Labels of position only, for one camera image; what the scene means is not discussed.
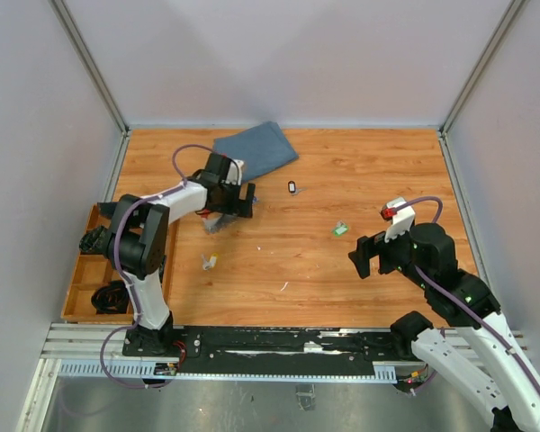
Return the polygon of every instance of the small white object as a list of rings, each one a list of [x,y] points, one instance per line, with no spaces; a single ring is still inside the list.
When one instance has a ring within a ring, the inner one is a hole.
[[[202,270],[210,270],[216,266],[216,261],[218,260],[217,254],[212,254],[210,259],[206,259],[206,256],[202,254]]]
[[[395,200],[386,203],[387,208],[398,207],[401,204],[404,204],[406,201],[404,198],[399,196]],[[390,240],[396,239],[398,236],[401,236],[406,231],[410,231],[412,222],[416,217],[416,213],[412,206],[406,207],[398,211],[394,216],[392,216],[392,225],[386,230],[386,235],[384,236],[384,241],[388,243]]]

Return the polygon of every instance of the gray cloth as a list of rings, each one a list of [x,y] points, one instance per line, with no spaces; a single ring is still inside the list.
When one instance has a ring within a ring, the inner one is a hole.
[[[245,183],[268,174],[298,158],[282,133],[280,126],[267,121],[230,137],[214,140],[214,150],[233,159],[246,162]]]

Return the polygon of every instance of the sticker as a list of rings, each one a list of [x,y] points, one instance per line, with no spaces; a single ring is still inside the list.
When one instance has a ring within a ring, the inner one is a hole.
[[[332,230],[332,232],[334,233],[336,237],[340,237],[342,234],[344,234],[348,230],[350,230],[350,228],[342,220],[339,220],[336,224],[336,227],[334,227],[334,229]]]

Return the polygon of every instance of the wooden tabletop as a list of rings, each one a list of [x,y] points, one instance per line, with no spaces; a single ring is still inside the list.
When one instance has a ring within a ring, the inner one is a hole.
[[[179,182],[175,149],[211,146],[238,130],[135,130],[116,189],[153,194]],[[381,207],[397,196],[437,195],[440,223],[456,242],[460,266],[475,273],[446,165],[434,130],[285,130],[300,158],[256,184],[254,218],[207,234],[200,217],[180,220],[169,306],[177,324],[230,326],[388,327],[410,311],[435,325],[445,322],[426,305],[420,288],[400,274],[361,280],[347,253],[363,235],[387,228]],[[207,153],[187,149],[179,165],[188,174]],[[308,190],[290,196],[288,181]],[[432,202],[416,205],[429,221]],[[332,233],[338,221],[350,230]],[[202,269],[201,255],[218,254]]]

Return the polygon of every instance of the gray wall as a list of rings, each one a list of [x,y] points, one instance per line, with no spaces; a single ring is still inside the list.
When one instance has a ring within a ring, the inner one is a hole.
[[[67,0],[138,125],[433,125],[509,0]]]
[[[48,2],[0,0],[0,431],[14,430],[118,142]]]
[[[517,20],[449,138],[490,282],[540,372],[540,0]]]

